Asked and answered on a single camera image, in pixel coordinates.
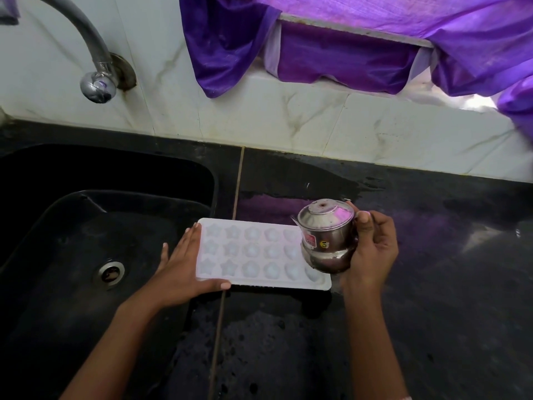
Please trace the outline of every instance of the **tile wall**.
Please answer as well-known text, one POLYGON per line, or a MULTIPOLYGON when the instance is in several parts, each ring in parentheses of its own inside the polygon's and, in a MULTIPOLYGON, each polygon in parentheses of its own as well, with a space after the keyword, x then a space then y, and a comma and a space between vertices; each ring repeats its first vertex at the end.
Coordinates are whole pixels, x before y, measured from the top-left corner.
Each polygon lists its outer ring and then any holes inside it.
POLYGON ((0 107, 37 121, 205 140, 345 160, 533 182, 533 149, 507 118, 317 84, 281 83, 260 65, 223 96, 197 85, 179 0, 73 0, 139 86, 94 104, 92 71, 74 27, 38 0, 0 26, 0 107))

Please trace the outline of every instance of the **white ice cube tray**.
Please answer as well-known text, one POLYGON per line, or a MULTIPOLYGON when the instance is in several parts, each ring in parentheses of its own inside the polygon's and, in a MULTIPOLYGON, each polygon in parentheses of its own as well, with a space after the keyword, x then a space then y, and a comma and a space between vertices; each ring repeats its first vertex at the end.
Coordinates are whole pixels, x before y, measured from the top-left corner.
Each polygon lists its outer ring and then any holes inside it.
POLYGON ((223 278, 235 285, 278 288, 331 288, 329 274, 303 259, 297 226, 209 219, 202 225, 196 261, 199 279, 223 278))

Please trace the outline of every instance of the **hand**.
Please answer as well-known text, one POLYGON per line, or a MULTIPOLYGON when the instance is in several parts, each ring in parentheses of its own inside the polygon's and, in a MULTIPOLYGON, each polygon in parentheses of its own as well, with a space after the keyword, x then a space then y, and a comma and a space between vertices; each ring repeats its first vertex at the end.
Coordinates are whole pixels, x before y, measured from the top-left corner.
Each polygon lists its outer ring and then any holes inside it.
POLYGON ((156 273, 128 301, 142 303, 157 312, 164 307, 183 304, 202 293, 230 289, 231 283, 225 279, 196 279, 201 234, 200 223, 186 229, 170 258, 169 245, 163 243, 161 262, 156 273))
POLYGON ((341 277, 343 294, 346 297, 363 292, 379 296, 398 255, 394 221, 383 213, 360 211, 351 202, 347 203, 356 211, 359 243, 350 269, 341 277))

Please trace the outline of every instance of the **sink drain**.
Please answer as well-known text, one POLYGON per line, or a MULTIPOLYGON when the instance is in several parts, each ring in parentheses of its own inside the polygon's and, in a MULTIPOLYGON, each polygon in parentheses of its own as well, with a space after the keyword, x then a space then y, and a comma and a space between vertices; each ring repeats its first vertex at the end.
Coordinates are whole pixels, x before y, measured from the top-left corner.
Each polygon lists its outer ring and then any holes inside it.
POLYGON ((110 289, 119 283, 124 277, 124 265, 122 262, 112 261, 97 269, 93 276, 93 283, 97 286, 110 289))

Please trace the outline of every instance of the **red label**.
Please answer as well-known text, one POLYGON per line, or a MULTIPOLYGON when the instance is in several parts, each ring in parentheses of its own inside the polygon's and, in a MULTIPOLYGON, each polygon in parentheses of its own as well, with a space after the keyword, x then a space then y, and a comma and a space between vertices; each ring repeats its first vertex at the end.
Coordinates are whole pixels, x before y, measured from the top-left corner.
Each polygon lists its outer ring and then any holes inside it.
POLYGON ((307 233, 303 233, 303 237, 305 238, 305 242, 309 244, 311 247, 316 248, 316 237, 307 233))

